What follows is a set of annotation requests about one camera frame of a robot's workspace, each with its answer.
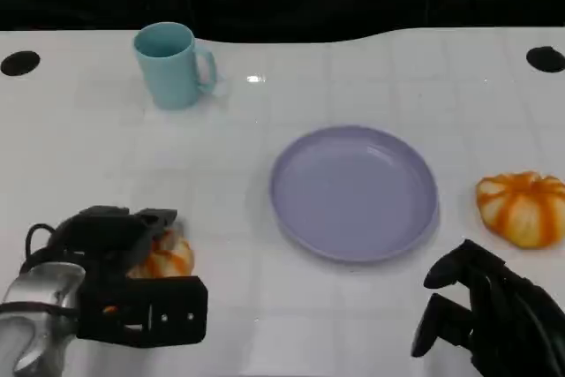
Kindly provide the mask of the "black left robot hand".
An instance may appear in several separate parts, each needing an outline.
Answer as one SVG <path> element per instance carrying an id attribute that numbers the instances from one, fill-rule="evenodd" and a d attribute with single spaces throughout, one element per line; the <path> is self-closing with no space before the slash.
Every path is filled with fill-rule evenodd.
<path id="1" fill-rule="evenodd" d="M 127 274 L 148 257 L 154 241 L 177 219 L 175 209 L 94 206 L 62 222 L 47 247 L 55 255 L 76 254 L 103 270 Z"/>

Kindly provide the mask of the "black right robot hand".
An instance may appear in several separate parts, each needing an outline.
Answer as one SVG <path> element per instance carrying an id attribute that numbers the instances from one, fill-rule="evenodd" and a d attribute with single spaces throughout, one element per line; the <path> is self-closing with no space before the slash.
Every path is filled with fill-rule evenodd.
<path id="1" fill-rule="evenodd" d="M 412 357 L 425 356 L 441 339 L 465 348 L 483 376 L 564 374 L 564 312 L 542 287 L 469 239 L 439 258 L 424 280 L 432 290 L 455 283 L 468 289 L 469 307 L 434 293 Z"/>

